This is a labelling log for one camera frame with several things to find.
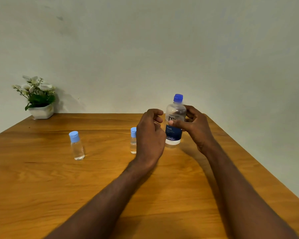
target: blue cap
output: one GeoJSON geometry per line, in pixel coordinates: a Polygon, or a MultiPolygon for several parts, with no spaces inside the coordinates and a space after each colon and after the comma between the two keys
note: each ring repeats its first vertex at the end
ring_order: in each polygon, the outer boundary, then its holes
{"type": "Polygon", "coordinates": [[[131,128],[131,137],[135,138],[136,137],[136,127],[131,128]]]}
{"type": "Polygon", "coordinates": [[[73,131],[69,133],[71,142],[78,142],[80,141],[79,133],[77,131],[73,131]]]}
{"type": "Polygon", "coordinates": [[[181,94],[175,94],[175,96],[174,96],[174,102],[176,102],[176,103],[182,103],[183,102],[183,95],[181,95],[181,94]]]}

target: person's left arm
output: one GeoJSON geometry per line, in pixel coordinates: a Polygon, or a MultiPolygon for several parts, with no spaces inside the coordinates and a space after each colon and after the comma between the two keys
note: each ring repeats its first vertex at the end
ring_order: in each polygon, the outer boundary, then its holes
{"type": "Polygon", "coordinates": [[[66,222],[45,239],[107,238],[141,181],[161,157],[166,135],[155,123],[163,122],[163,111],[150,109],[137,125],[136,157],[122,174],[112,181],[66,222]]]}

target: person's left hand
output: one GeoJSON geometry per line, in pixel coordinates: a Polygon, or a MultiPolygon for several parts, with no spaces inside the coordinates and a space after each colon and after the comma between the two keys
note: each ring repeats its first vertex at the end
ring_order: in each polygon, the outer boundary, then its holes
{"type": "Polygon", "coordinates": [[[162,110],[149,109],[136,127],[135,162],[143,169],[153,169],[164,151],[166,134],[159,124],[163,122],[159,115],[163,115],[162,110]]]}

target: white pot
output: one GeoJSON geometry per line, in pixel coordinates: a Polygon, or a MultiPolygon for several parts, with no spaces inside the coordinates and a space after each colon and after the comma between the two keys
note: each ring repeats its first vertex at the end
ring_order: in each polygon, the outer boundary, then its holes
{"type": "Polygon", "coordinates": [[[45,107],[28,108],[28,110],[34,119],[48,119],[53,115],[54,112],[53,104],[47,105],[45,107]]]}

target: forearm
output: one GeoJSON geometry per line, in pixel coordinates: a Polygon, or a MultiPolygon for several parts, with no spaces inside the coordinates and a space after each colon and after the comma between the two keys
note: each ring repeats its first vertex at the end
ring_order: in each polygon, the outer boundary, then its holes
{"type": "Polygon", "coordinates": [[[223,196],[235,238],[298,238],[258,195],[218,144],[204,154],[223,196]]]}
{"type": "Polygon", "coordinates": [[[134,167],[132,161],[118,178],[52,231],[46,239],[107,238],[140,181],[147,174],[146,170],[134,167]]]}

